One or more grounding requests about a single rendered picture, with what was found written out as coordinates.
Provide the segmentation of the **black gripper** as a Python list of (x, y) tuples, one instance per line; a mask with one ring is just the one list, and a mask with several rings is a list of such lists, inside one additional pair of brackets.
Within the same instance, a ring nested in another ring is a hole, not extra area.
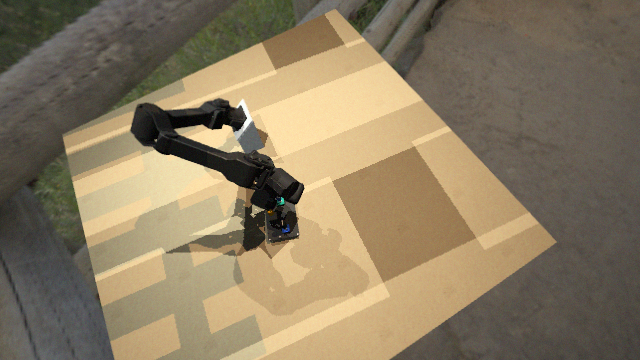
[[(255, 178), (255, 182), (257, 182), (257, 181), (258, 181), (258, 179), (257, 179), (257, 177), (256, 177), (256, 178)], [(300, 182), (299, 182), (299, 187), (298, 187), (297, 191), (295, 192), (295, 194), (294, 194), (291, 198), (289, 198), (289, 199), (287, 199), (287, 200), (286, 200), (286, 199), (284, 199), (284, 200), (285, 200), (285, 201), (287, 201), (287, 202), (289, 202), (289, 203), (292, 203), (292, 204), (294, 204), (294, 205), (298, 204), (298, 202), (299, 202), (299, 200), (300, 200), (300, 198), (301, 198), (301, 196), (302, 196), (302, 193), (303, 193), (304, 189), (305, 189), (305, 187), (304, 187), (303, 183), (300, 183)], [(280, 195), (278, 195), (276, 198), (280, 198), (280, 197), (281, 197), (281, 196), (280, 196)]]

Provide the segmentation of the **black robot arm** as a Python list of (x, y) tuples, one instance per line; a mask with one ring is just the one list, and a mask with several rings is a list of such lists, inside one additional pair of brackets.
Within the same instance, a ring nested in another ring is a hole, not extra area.
[[(275, 168), (269, 156), (256, 150), (250, 154), (239, 151), (227, 153), (179, 135), (174, 130), (196, 125), (214, 130), (222, 129), (224, 124), (239, 131), (246, 119), (242, 105), (232, 107), (228, 100), (219, 97), (205, 101), (197, 108), (164, 110), (154, 104), (143, 103), (137, 105), (131, 132), (143, 146), (216, 170), (228, 181), (255, 190), (250, 202), (267, 211), (273, 210), (277, 204), (275, 198), (278, 195), (286, 200), (291, 198), (299, 182), (282, 168)], [(258, 181), (254, 184), (256, 177)]]

